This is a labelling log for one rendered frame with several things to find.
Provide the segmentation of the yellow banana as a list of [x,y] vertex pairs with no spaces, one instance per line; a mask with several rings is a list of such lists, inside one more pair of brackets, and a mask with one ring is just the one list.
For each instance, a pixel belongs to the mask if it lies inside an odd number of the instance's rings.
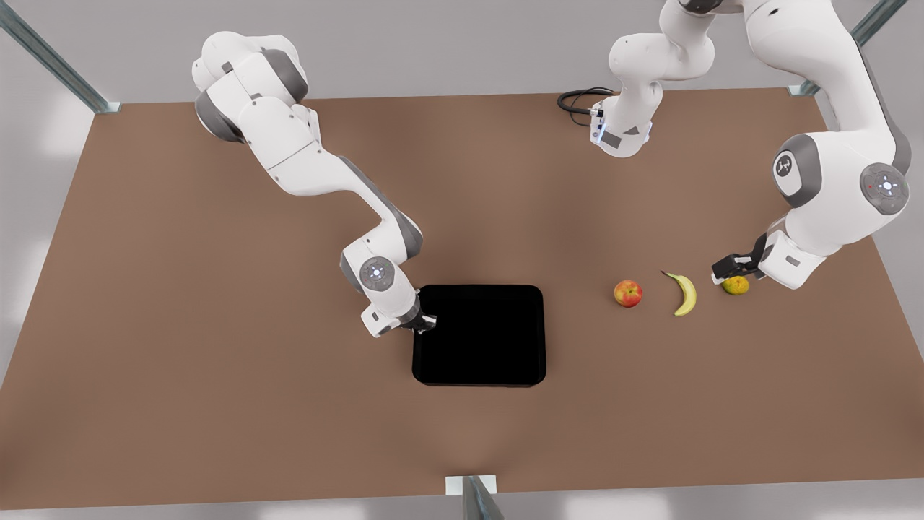
[[681,289],[683,302],[680,303],[680,306],[677,307],[676,310],[674,310],[674,316],[680,317],[689,315],[689,313],[695,308],[697,304],[697,290],[693,282],[684,275],[676,275],[663,270],[661,270],[661,274],[666,275],[676,281]]

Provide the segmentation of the black square tray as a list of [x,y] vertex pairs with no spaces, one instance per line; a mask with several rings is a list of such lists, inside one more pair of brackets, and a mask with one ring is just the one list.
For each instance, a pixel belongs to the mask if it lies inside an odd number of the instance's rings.
[[428,285],[435,328],[414,335],[411,372],[432,387],[533,387],[546,378],[544,296],[534,285]]

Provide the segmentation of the silver frame post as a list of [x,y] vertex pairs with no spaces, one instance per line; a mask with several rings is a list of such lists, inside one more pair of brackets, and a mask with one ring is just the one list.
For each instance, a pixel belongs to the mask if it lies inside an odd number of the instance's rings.
[[0,0],[0,28],[93,113],[119,113],[121,103],[108,101],[100,95],[6,0]]
[[[850,31],[852,39],[859,47],[864,46],[908,1],[876,0]],[[799,85],[788,86],[788,93],[792,98],[812,98],[820,89],[815,82],[806,79]]]
[[496,493],[494,474],[445,477],[445,494],[461,497],[462,520],[506,520],[494,499]]

